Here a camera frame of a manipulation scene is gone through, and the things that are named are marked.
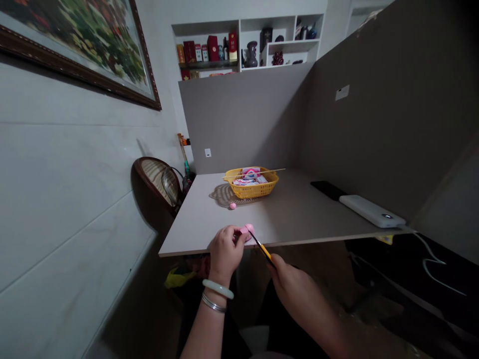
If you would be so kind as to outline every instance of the bracelet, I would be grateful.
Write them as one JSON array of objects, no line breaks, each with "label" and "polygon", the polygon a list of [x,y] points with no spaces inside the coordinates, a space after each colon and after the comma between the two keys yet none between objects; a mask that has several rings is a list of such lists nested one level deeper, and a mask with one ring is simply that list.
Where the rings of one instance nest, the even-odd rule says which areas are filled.
[{"label": "bracelet", "polygon": [[204,292],[201,298],[203,299],[203,302],[214,311],[218,313],[226,313],[226,307],[220,307],[218,304],[213,303]]},{"label": "bracelet", "polygon": [[207,288],[214,290],[217,293],[220,293],[223,297],[226,297],[228,299],[233,299],[235,297],[231,290],[209,279],[204,279],[203,285]]}]

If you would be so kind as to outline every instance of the yellow basket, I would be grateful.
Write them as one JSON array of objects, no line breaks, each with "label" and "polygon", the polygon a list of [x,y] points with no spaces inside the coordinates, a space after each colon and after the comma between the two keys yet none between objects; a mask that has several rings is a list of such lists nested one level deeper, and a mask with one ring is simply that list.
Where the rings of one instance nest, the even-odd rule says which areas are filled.
[{"label": "yellow basket", "polygon": [[[269,171],[268,169],[264,167],[259,167],[259,168],[260,168],[260,172]],[[273,172],[267,172],[262,174],[264,178],[266,178],[268,183],[256,184],[252,186],[237,186],[233,184],[233,181],[239,180],[243,177],[242,168],[229,170],[228,172],[226,172],[225,177],[235,176],[235,175],[236,177],[223,178],[223,180],[226,182],[229,182],[231,189],[235,193],[236,197],[241,199],[256,198],[256,197],[262,197],[264,195],[268,195],[273,190],[274,185],[279,181],[279,177],[276,175],[276,171],[273,171]]]}]

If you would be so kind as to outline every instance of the picture frame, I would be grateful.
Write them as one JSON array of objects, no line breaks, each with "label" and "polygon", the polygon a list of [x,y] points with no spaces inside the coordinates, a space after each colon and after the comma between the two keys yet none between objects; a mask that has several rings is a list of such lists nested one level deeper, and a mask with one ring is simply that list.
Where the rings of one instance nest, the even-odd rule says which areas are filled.
[{"label": "picture frame", "polygon": [[0,52],[161,111],[134,0],[1,1]]}]

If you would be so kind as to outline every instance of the white tabletop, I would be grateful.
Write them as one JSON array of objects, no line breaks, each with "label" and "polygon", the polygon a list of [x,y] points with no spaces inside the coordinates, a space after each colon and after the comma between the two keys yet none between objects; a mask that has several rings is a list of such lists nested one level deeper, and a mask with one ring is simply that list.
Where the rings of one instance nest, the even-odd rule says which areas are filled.
[{"label": "white tabletop", "polygon": [[[317,179],[298,170],[278,172],[279,182],[270,195],[248,200],[233,194],[224,175],[196,177],[160,249],[161,257],[208,252],[217,231],[229,224],[251,223],[256,238],[266,247],[398,233],[378,228],[331,200],[311,186]],[[237,203],[235,210],[229,209],[232,201]]]}]

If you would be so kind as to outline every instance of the electrical outlet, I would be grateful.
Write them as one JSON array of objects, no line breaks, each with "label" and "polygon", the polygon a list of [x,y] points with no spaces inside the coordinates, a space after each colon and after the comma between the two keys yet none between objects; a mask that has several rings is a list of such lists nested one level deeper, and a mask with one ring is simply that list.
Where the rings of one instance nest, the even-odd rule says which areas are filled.
[{"label": "electrical outlet", "polygon": [[341,100],[349,95],[349,85],[336,91],[336,101]]}]

